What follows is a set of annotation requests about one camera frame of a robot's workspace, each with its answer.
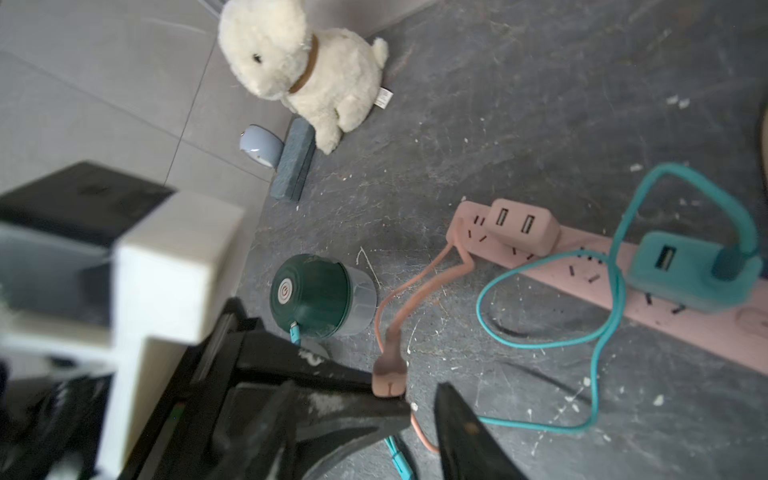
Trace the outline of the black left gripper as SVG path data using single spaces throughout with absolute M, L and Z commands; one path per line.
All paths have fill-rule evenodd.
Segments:
M 408 402 L 371 383 L 269 333 L 232 297 L 183 353 L 119 477 L 318 479 L 409 426 Z

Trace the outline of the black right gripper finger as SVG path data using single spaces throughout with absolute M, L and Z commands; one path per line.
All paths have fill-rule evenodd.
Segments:
M 434 415 L 444 479 L 527 479 L 451 383 L 437 386 Z

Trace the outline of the green meat grinder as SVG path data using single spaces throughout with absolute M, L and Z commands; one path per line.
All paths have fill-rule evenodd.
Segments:
M 276 324 L 302 337 L 326 339 L 363 332 L 378 305 L 373 279 L 364 271 L 326 257 L 294 255 L 277 270 L 269 295 Z

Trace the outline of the pink power strip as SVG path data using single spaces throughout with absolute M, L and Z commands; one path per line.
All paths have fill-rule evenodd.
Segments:
M 537 256 L 503 244 L 491 235 L 492 208 L 459 204 L 446 234 L 457 229 L 470 254 L 507 269 L 529 264 Z M 529 278 L 599 307 L 612 306 L 607 269 L 587 255 L 570 257 L 524 272 Z M 767 373 L 767 282 L 760 280 L 750 300 L 737 308 L 706 314 L 630 288 L 624 316 L 756 372 Z

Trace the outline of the pink charger plug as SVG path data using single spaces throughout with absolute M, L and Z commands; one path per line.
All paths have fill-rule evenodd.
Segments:
M 491 204 L 486 228 L 502 244 L 538 257 L 552 252 L 561 233 L 550 210 L 507 199 Z

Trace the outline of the teal charger plug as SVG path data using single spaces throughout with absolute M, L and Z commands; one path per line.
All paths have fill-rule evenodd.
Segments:
M 703 313 L 744 304 L 763 270 L 760 256 L 682 235 L 646 234 L 632 259 L 626 282 L 653 297 Z

